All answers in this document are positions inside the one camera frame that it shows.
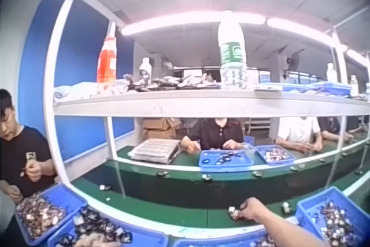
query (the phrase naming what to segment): bottle label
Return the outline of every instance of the bottle label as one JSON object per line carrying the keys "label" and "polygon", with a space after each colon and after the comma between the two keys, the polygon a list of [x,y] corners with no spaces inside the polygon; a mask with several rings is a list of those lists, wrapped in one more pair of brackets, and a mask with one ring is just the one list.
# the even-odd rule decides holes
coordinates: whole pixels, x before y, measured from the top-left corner
{"label": "bottle label", "polygon": [[243,63],[243,54],[241,44],[238,42],[223,43],[220,46],[221,64],[230,62]]}

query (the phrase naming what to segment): cloth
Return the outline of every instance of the cloth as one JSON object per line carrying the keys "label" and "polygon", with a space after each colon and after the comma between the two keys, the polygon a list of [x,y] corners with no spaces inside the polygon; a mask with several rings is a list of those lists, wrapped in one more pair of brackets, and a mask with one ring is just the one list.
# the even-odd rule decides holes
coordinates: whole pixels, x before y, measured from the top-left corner
{"label": "cloth", "polygon": [[281,117],[278,137],[294,143],[309,143],[313,134],[320,132],[316,117]]}
{"label": "cloth", "polygon": [[23,197],[29,197],[54,184],[53,176],[42,176],[39,181],[32,182],[25,173],[21,175],[27,157],[38,161],[51,159],[49,144],[38,130],[25,126],[11,141],[1,139],[0,151],[0,179],[6,180],[10,185],[16,185]]}
{"label": "cloth", "polygon": [[228,119],[224,127],[220,127],[215,119],[201,119],[188,134],[192,141],[200,140],[201,149],[222,149],[225,142],[233,139],[243,143],[243,131],[240,122]]}

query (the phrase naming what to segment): metal shelf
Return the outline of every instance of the metal shelf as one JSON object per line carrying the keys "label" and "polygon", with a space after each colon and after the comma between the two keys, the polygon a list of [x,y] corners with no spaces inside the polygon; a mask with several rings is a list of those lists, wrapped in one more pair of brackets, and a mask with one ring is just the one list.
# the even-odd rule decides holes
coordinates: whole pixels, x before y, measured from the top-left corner
{"label": "metal shelf", "polygon": [[173,90],[68,101],[55,115],[112,117],[284,117],[369,115],[353,99],[276,91]]}

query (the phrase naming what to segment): white bottle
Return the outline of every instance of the white bottle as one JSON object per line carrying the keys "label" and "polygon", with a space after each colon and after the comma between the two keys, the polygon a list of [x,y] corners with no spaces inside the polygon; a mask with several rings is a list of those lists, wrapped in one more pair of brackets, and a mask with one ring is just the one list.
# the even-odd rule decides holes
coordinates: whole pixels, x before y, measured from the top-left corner
{"label": "white bottle", "polygon": [[351,75],[351,97],[358,96],[358,82],[356,75]]}
{"label": "white bottle", "polygon": [[140,65],[139,72],[140,72],[140,79],[145,81],[145,85],[146,86],[150,85],[150,83],[151,83],[151,65],[149,63],[149,58],[148,57],[143,58],[143,62]]}
{"label": "white bottle", "polygon": [[326,72],[326,77],[329,82],[338,82],[338,78],[336,76],[336,71],[334,69],[334,64],[333,63],[328,63],[328,71]]}
{"label": "white bottle", "polygon": [[222,89],[247,87],[244,34],[232,11],[223,11],[218,31]]}

